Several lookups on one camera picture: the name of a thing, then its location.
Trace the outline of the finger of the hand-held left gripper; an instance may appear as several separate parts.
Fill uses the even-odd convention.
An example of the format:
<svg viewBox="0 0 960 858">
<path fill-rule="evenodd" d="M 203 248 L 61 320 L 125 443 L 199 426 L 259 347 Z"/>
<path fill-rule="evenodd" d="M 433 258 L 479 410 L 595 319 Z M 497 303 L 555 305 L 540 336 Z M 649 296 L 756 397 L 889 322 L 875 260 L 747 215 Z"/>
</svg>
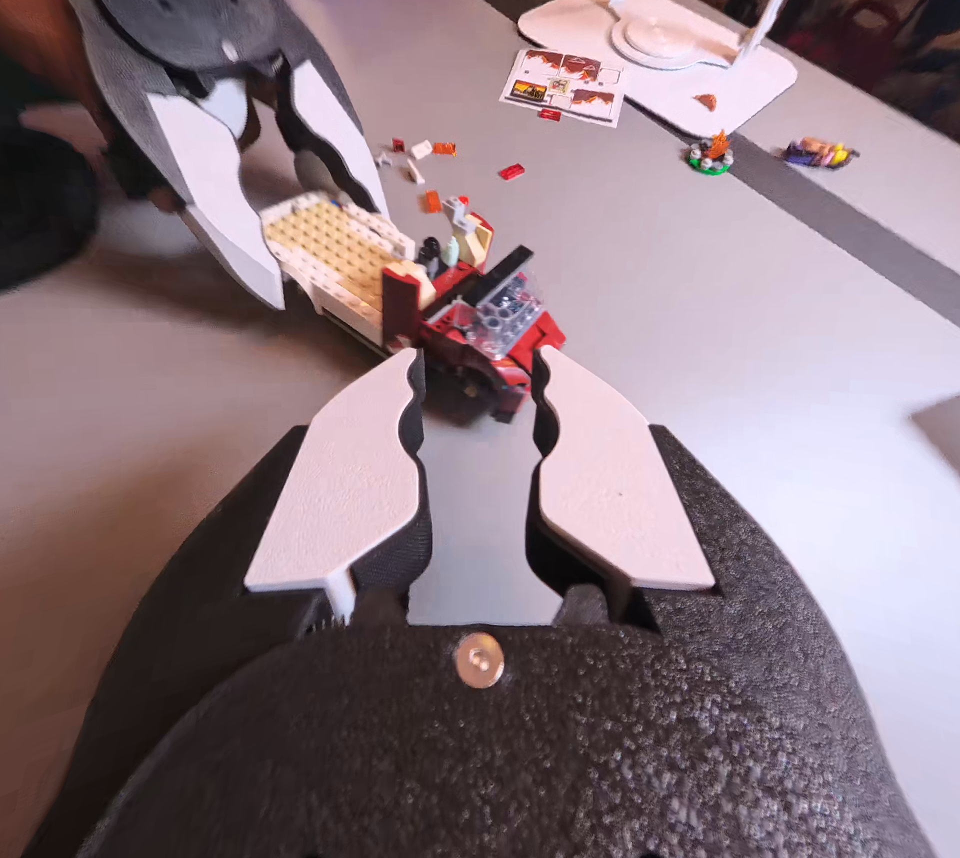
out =
<svg viewBox="0 0 960 858">
<path fill-rule="evenodd" d="M 322 191 L 381 217 L 389 209 L 375 158 L 349 101 L 330 87 L 311 60 L 276 74 L 275 119 L 294 153 L 305 192 Z"/>
<path fill-rule="evenodd" d="M 182 219 L 240 285 L 283 310 L 282 272 L 239 177 L 238 139 L 248 119 L 246 92 L 213 90 L 200 100 L 157 94 L 148 98 L 185 180 Z"/>
</svg>

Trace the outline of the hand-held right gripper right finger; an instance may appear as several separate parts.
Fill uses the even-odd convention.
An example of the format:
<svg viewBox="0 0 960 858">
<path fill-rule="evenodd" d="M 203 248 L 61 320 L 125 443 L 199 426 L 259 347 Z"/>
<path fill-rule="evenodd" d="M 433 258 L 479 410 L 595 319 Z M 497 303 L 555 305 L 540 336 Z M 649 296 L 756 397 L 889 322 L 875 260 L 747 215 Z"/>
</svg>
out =
<svg viewBox="0 0 960 858">
<path fill-rule="evenodd" d="M 652 427 L 620 391 L 552 346 L 534 352 L 539 460 L 526 560 L 560 596 L 590 585 L 611 619 L 654 625 L 646 592 L 716 594 L 716 577 Z"/>
</svg>

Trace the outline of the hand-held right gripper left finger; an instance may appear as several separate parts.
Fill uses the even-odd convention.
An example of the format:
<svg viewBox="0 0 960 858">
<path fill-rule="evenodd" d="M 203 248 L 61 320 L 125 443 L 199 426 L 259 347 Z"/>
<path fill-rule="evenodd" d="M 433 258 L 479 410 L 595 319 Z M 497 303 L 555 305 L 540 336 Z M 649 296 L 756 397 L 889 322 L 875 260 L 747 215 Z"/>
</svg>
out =
<svg viewBox="0 0 960 858">
<path fill-rule="evenodd" d="M 405 538 L 424 509 L 424 354 L 406 348 L 311 419 L 244 576 L 251 593 L 320 590 L 349 622 L 355 568 Z"/>
</svg>

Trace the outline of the tan white red brick vehicle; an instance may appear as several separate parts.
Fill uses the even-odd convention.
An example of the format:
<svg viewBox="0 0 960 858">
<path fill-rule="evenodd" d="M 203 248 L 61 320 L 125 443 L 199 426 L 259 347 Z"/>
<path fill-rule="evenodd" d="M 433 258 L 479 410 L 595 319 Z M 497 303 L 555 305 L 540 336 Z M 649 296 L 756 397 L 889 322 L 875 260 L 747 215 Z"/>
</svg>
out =
<svg viewBox="0 0 960 858">
<path fill-rule="evenodd" d="M 416 264 L 422 244 L 326 192 L 272 206 L 261 223 L 282 273 L 318 314 L 385 357 L 420 350 L 426 369 L 509 424 L 531 397 L 534 353 L 562 350 L 567 337 L 546 309 L 533 251 L 519 245 L 488 269 L 495 229 L 469 210 L 475 232 L 453 233 L 449 223 L 432 280 Z"/>
</svg>

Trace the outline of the grey desk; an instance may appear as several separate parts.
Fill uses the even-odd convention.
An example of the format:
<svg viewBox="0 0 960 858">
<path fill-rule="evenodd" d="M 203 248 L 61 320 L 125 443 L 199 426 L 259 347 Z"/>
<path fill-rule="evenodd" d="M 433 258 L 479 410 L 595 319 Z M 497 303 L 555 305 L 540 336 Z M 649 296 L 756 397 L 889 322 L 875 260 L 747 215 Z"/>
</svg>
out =
<svg viewBox="0 0 960 858">
<path fill-rule="evenodd" d="M 667 426 L 786 554 L 841 638 L 903 791 L 958 856 L 958 474 L 911 421 L 958 395 L 958 328 L 626 108 L 499 102 L 485 0 L 290 0 L 377 147 L 534 252 L 565 352 Z M 525 174 L 503 181 L 519 163 Z M 262 305 L 182 223 L 104 191 L 74 261 L 2 294 L 2 856 L 53 803 L 88 704 L 182 542 L 377 363 L 296 289 Z"/>
</svg>

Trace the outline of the person's left hand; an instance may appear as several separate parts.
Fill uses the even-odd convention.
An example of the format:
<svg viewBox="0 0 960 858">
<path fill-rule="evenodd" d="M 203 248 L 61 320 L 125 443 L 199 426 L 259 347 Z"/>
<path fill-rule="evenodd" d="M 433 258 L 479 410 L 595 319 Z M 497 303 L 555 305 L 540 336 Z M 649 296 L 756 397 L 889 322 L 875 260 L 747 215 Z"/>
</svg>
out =
<svg viewBox="0 0 960 858">
<path fill-rule="evenodd" d="M 81 104 L 103 138 L 114 137 L 67 0 L 1 0 L 1 53 L 42 93 Z"/>
</svg>

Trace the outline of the black textured cushion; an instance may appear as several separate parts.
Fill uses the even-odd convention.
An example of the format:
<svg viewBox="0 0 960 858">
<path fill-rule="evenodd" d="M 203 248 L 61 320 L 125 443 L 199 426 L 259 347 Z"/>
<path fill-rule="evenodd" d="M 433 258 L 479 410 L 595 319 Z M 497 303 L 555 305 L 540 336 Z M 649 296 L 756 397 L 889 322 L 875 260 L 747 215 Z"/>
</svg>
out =
<svg viewBox="0 0 960 858">
<path fill-rule="evenodd" d="M 1 127 L 1 290 L 76 257 L 99 227 L 99 185 L 71 144 L 18 119 Z"/>
</svg>

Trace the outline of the printed sticker sheet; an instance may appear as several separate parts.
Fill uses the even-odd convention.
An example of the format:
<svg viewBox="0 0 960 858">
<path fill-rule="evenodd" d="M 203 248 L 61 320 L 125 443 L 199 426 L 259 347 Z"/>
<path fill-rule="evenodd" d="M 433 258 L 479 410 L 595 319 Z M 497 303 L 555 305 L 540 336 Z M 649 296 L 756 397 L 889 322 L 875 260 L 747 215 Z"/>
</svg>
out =
<svg viewBox="0 0 960 858">
<path fill-rule="evenodd" d="M 562 117 L 614 129 L 625 98 L 622 61 L 563 53 L 547 48 L 521 49 L 513 61 L 499 101 L 519 108 L 556 108 Z"/>
</svg>

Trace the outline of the white paper bag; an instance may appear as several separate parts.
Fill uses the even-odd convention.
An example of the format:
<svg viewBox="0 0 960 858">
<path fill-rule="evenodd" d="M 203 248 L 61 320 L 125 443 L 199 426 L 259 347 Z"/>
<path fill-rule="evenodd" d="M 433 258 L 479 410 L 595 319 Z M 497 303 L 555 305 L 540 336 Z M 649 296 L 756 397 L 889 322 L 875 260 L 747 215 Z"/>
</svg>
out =
<svg viewBox="0 0 960 858">
<path fill-rule="evenodd" d="M 959 394 L 913 412 L 910 420 L 959 473 Z"/>
</svg>

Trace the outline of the brick campfire build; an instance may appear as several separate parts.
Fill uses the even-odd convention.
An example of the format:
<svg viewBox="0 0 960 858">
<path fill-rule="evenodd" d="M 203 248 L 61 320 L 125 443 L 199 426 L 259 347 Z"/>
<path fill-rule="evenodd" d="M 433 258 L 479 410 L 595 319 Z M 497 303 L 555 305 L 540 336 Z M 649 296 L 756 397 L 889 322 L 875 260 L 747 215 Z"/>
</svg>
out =
<svg viewBox="0 0 960 858">
<path fill-rule="evenodd" d="M 686 149 L 688 167 L 701 175 L 724 175 L 735 163 L 730 136 L 726 131 L 698 140 Z"/>
</svg>

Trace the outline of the purple brick minifigure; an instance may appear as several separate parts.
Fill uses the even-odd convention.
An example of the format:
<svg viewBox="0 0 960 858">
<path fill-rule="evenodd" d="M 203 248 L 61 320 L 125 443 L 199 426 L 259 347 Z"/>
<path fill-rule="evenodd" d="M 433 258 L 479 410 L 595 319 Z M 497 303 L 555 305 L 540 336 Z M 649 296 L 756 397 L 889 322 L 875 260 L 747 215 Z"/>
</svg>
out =
<svg viewBox="0 0 960 858">
<path fill-rule="evenodd" d="M 812 137 L 790 142 L 780 153 L 784 162 L 810 169 L 836 171 L 858 159 L 859 152 L 842 143 L 830 143 Z"/>
</svg>

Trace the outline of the white booklet stand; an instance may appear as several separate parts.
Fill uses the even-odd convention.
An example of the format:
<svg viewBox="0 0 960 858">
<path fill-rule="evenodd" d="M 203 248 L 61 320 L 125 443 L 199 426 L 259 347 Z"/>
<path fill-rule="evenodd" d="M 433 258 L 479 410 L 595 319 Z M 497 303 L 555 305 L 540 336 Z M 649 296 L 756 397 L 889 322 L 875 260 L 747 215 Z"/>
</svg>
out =
<svg viewBox="0 0 960 858">
<path fill-rule="evenodd" d="M 790 60 L 763 46 L 785 0 L 768 0 L 740 37 L 679 0 L 550 0 L 518 30 L 537 49 L 625 64 L 625 99 L 699 138 L 732 133 L 797 80 Z M 710 93 L 710 112 L 693 99 Z"/>
</svg>

